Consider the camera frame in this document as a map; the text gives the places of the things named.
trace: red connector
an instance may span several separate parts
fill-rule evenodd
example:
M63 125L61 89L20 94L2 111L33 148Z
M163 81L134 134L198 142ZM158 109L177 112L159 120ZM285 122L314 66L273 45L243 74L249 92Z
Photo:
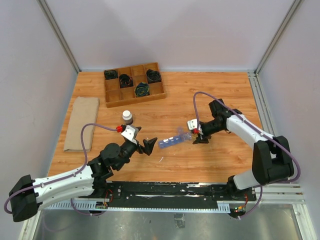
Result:
M117 126L116 128L117 133L122 133L123 127L122 126Z

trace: black cable bundle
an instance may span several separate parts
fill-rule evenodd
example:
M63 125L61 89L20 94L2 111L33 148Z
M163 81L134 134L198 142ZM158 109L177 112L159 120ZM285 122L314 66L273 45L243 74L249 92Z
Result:
M161 75L158 71L148 69L148 71L146 71L146 77L148 78L149 84L161 82Z
M105 70L103 73L106 80L118 78L118 73L116 70Z
M136 97L144 97L150 95L150 87L148 83L140 82L134 90Z
M121 74L119 76L119 81L120 81L120 88L121 89L134 86L134 82L132 81L132 77L130 77L127 74Z

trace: gray floor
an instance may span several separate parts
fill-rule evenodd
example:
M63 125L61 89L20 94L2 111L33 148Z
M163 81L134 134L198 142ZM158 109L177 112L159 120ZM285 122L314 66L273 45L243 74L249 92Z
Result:
M293 212L289 204L263 204L243 220L225 213L186 213L185 228L177 228L175 214L167 212L106 212L91 217L72 210L46 210L33 240L300 240ZM51 230L71 226L50 232L44 230L43 218Z

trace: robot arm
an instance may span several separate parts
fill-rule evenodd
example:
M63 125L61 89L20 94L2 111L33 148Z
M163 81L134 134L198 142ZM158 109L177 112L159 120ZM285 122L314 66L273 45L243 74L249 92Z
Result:
M264 132L248 121L242 112L234 109L242 118L242 120L239 119L237 115L223 107L216 100L210 102L209 107L214 120L209 122L200 121L198 129L196 119L187 122L189 130L197 134L193 144L209 143L212 134L220 131L230 131L243 139L253 150L252 168L228 179L227 187L231 195L235 196L242 190L270 184L291 177L294 174L292 159L266 138L269 137L275 140L290 151L288 140L284 136L275 137Z
M118 127L117 131L124 137L124 143L121 146L109 143L99 156L89 161L78 174L75 173L81 167L50 177L31 179L30 175L26 175L20 178L10 191L10 196L25 188L39 187L25 190L11 198L13 221L21 222L29 219L38 211L63 200L101 196L106 188L106 179L113 176L112 170L119 171L124 164L129 163L134 152L148 156L152 153L157 138L144 139L144 146L140 145L136 140L140 129L141 127L132 125Z

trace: gray wall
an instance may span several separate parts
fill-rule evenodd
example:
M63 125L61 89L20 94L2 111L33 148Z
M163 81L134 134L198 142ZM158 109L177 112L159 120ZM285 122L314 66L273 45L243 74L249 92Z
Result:
M76 73L37 1L1 1L0 33L3 205L20 177L47 174ZM21 226L0 211L2 240L18 239Z
M83 70L254 69L293 0L47 0Z
M305 200L320 237L320 1L306 0L265 65L260 80L277 133L301 165Z

